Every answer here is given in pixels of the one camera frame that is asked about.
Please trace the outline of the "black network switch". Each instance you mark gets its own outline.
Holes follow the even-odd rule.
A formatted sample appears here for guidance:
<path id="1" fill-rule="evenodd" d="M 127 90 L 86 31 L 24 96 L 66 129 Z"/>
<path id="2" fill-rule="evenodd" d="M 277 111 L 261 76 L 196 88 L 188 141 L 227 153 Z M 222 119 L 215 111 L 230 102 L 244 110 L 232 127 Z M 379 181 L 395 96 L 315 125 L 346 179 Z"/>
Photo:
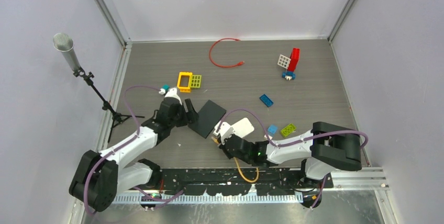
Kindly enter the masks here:
<path id="1" fill-rule="evenodd" d="M 197 122 L 190 124 L 188 127 L 199 136 L 206 139 L 226 112 L 226 109 L 212 100 L 208 100 L 199 110 Z"/>

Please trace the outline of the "white square switch box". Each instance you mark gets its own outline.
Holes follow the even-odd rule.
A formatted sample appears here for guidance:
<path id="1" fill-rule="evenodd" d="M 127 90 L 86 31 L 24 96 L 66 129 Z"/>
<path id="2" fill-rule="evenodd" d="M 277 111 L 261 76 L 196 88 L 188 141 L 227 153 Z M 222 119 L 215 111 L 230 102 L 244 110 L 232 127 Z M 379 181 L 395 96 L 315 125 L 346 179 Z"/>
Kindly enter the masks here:
<path id="1" fill-rule="evenodd" d="M 241 138 L 245 138 L 249 134 L 254 132 L 254 126 L 246 117 L 234 123 L 232 126 L 234 127 L 234 130 L 236 132 L 235 134 Z"/>

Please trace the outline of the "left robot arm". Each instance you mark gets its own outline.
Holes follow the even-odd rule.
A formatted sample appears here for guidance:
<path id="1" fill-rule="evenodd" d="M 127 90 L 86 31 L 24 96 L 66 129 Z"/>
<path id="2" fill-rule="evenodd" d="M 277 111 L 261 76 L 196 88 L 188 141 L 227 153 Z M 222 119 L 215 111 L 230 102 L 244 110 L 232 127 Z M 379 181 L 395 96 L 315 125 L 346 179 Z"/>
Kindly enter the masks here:
<path id="1" fill-rule="evenodd" d="M 155 189 L 160 185 L 160 167 L 141 159 L 129 163 L 165 140 L 175 127 L 197 122 L 191 99 L 165 96 L 160 108 L 120 143 L 101 152 L 86 151 L 78 164 L 69 194 L 97 212 L 107 209 L 116 195 L 138 185 Z"/>

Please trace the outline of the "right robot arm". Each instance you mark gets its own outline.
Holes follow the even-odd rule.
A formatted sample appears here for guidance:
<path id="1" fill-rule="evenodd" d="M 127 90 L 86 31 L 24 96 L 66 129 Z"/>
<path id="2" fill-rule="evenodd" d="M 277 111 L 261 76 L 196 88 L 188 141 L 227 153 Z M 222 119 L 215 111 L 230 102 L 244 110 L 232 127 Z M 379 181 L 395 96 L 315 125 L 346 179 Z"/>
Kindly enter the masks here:
<path id="1" fill-rule="evenodd" d="M 300 159 L 299 182 L 310 188 L 334 170 L 361 170 L 362 137 L 368 141 L 363 132 L 318 121 L 311 130 L 279 141 L 250 142 L 229 128 L 218 136 L 217 143 L 227 158 L 255 167 L 269 168 Z"/>

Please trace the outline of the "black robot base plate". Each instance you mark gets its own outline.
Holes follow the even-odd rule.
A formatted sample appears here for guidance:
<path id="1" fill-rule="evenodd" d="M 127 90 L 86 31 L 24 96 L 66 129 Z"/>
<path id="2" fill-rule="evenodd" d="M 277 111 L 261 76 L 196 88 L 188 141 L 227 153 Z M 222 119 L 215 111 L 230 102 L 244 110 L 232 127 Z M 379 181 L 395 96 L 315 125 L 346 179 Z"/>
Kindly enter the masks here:
<path id="1" fill-rule="evenodd" d="M 256 182 L 245 181 L 236 168 L 231 169 L 161 169 L 154 181 L 138 185 L 141 189 L 161 190 L 166 195 L 182 191 L 187 196 L 246 195 L 255 189 L 260 196 L 290 195 L 296 192 L 317 192 L 321 185 L 333 188 L 331 176 L 323 182 L 303 178 L 300 169 L 270 168 L 260 170 Z"/>

